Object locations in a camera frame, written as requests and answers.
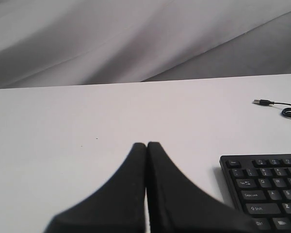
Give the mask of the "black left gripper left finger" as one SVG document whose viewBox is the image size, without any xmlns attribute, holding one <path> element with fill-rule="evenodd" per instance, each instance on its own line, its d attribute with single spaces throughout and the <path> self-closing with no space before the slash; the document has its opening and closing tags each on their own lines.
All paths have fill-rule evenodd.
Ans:
<svg viewBox="0 0 291 233">
<path fill-rule="evenodd" d="M 95 193 L 57 214 L 47 233 L 144 233 L 146 146 L 133 144 L 126 159 Z"/>
</svg>

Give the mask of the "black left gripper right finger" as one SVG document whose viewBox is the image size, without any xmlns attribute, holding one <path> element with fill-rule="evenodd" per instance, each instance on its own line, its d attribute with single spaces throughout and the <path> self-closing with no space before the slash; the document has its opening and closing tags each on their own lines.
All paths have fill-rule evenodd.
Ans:
<svg viewBox="0 0 291 233">
<path fill-rule="evenodd" d="M 153 233 L 257 233 L 251 217 L 214 199 L 191 182 L 162 145 L 150 142 L 146 193 Z"/>
</svg>

